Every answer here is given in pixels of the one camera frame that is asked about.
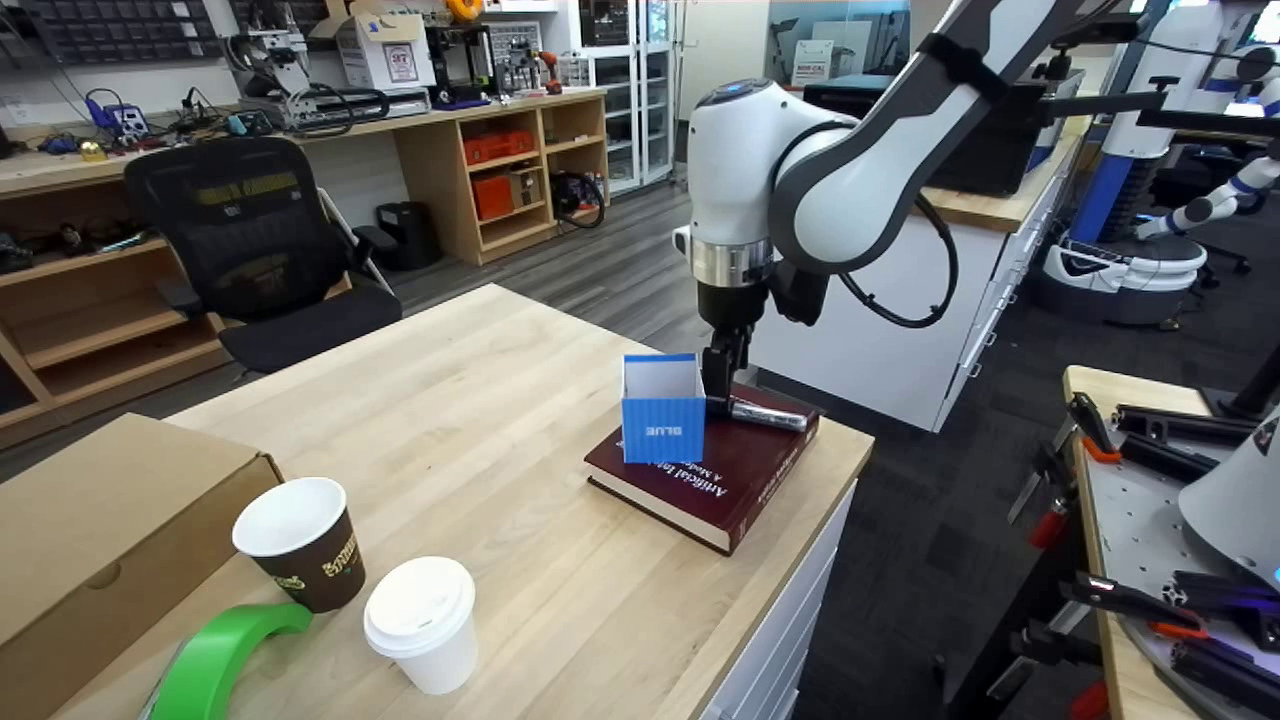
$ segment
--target small blue box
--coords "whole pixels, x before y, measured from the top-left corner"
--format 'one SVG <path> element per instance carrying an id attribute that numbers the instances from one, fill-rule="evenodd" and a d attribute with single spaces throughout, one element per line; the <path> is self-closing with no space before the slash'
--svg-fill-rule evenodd
<path id="1" fill-rule="evenodd" d="M 625 464 L 699 464 L 708 407 L 694 353 L 625 355 Z"/>

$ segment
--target brown paper cup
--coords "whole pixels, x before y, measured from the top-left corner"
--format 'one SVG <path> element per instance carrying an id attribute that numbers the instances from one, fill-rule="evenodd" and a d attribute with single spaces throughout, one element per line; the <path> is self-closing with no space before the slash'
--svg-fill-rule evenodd
<path id="1" fill-rule="evenodd" d="M 328 477 L 285 482 L 256 496 L 235 518 L 233 546 L 310 611 L 344 609 L 364 584 L 348 494 Z"/>

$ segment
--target red book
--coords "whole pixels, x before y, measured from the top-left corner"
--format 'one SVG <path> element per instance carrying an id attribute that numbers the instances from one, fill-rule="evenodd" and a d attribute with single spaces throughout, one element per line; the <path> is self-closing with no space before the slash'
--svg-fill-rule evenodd
<path id="1" fill-rule="evenodd" d="M 818 418 L 812 403 L 759 390 L 736 390 L 736 399 L 798 413 L 807 418 L 807 433 L 713 418 L 699 464 L 625 464 L 619 433 L 609 433 L 582 455 L 586 482 L 731 558 L 773 488 L 814 438 Z"/>

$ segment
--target desk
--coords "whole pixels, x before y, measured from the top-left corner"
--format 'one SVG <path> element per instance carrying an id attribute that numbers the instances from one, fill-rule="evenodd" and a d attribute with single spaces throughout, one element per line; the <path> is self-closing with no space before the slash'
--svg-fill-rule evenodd
<path id="1" fill-rule="evenodd" d="M 366 589 L 273 641 L 233 718 L 731 718 L 791 701 L 871 438 L 818 426 L 731 561 L 586 488 L 631 340 L 481 287 L 172 426 L 348 485 L 366 578 L 457 558 L 481 671 L 431 701 L 364 648 Z M 249 561 L 141 635 L 65 718 L 137 718 L 176 645 L 229 606 L 278 599 Z"/>
<path id="2" fill-rule="evenodd" d="M 940 433 L 963 385 L 1045 245 L 1052 210 L 1069 190 L 1086 120 L 1069 120 L 1055 151 L 1033 167 L 1016 198 L 922 194 L 953 224 L 961 286 L 930 327 L 896 327 L 852 300 L 839 279 L 823 315 L 804 327 L 773 307 L 750 345 L 750 366 L 812 385 L 847 403 Z M 922 216 L 908 216 L 900 245 L 856 279 L 900 315 L 922 315 L 945 295 L 946 262 Z"/>
<path id="3" fill-rule="evenodd" d="M 1140 377 L 1100 373 L 1072 366 L 1065 373 L 1065 399 L 1086 392 L 1100 418 L 1112 418 L 1115 403 L 1145 403 L 1145 407 L 1169 407 L 1169 413 L 1206 413 L 1201 392 L 1178 385 L 1157 385 Z M 1107 578 L 1105 549 L 1100 549 L 1100 510 L 1093 496 L 1093 477 L 1084 447 L 1069 439 L 1072 455 L 1072 482 L 1079 494 L 1079 510 L 1072 513 L 1072 530 L 1058 546 L 1039 551 L 1037 570 L 1023 578 L 1019 591 L 1002 609 L 995 633 L 978 648 L 976 665 L 961 680 L 953 696 L 946 718 L 995 718 L 1002 701 L 983 696 L 991 680 L 1011 665 L 1008 633 L 1023 630 L 1026 619 L 1045 619 L 1065 606 L 1058 579 L 1069 579 L 1075 570 L 1086 570 L 1095 578 Z M 1093 611 L 1095 635 L 1105 652 L 1105 678 L 1107 678 L 1107 714 L 1112 720 L 1193 720 L 1196 714 L 1157 678 L 1157 667 L 1140 658 L 1140 648 L 1129 641 L 1120 619 L 1112 611 Z"/>
<path id="4" fill-rule="evenodd" d="M 354 126 L 348 137 L 389 137 L 397 148 L 389 163 L 399 161 L 409 202 L 431 211 L 442 254 L 466 266 L 554 233 L 554 167 L 609 178 L 603 94 L 393 117 Z M 306 148 L 351 157 L 354 148 L 341 143 L 348 137 L 306 140 Z M 54 237 L 65 224 L 129 222 L 130 202 L 120 184 L 129 161 L 38 151 L 0 161 L 0 230 L 31 239 Z M 505 190 L 516 178 L 537 190 L 507 210 L 474 211 L 474 184 Z M 0 275 L 0 447 L 222 366 L 216 334 L 186 324 L 159 295 L 159 286 L 179 286 L 179 275 L 159 239 Z"/>

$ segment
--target gray floor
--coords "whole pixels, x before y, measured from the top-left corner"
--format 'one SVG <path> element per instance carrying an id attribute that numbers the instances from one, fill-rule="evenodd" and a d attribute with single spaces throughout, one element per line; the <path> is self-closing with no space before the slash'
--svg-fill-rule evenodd
<path id="1" fill-rule="evenodd" d="M 662 184 L 619 202 L 595 233 L 568 230 L 492 267 L 399 274 L 397 287 L 409 307 L 431 307 L 463 287 L 505 286 L 651 349 L 699 349 L 708 334 L 667 239 L 667 230 L 684 222 L 687 198 Z M 1033 564 L 1026 523 L 1008 530 L 1002 510 L 1033 447 L 1058 419 L 1065 366 L 1217 390 L 1235 390 L 1255 369 L 1280 327 L 1270 211 L 1205 237 L 1248 247 L 1255 274 L 1225 275 L 1225 287 L 1206 291 L 1178 334 L 1105 327 L 1019 303 L 940 438 L 823 399 L 836 419 L 875 438 L 875 455 L 852 504 L 795 718 L 940 718 L 930 658 L 945 652 L 953 667 L 963 667 Z M 233 385 L 240 377 L 222 369 L 129 407 L 168 418 Z M 0 477 L 106 418 L 0 451 Z M 1093 678 L 1086 667 L 1039 671 L 1008 718 L 1065 718 L 1072 694 Z"/>

